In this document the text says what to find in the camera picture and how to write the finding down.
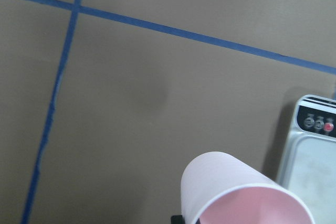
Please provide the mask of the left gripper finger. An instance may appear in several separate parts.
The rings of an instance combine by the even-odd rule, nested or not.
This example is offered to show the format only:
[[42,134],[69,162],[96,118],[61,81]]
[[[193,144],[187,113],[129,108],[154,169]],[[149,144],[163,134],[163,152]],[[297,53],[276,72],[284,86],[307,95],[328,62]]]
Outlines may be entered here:
[[170,218],[171,224],[184,224],[184,218],[182,215],[173,215]]

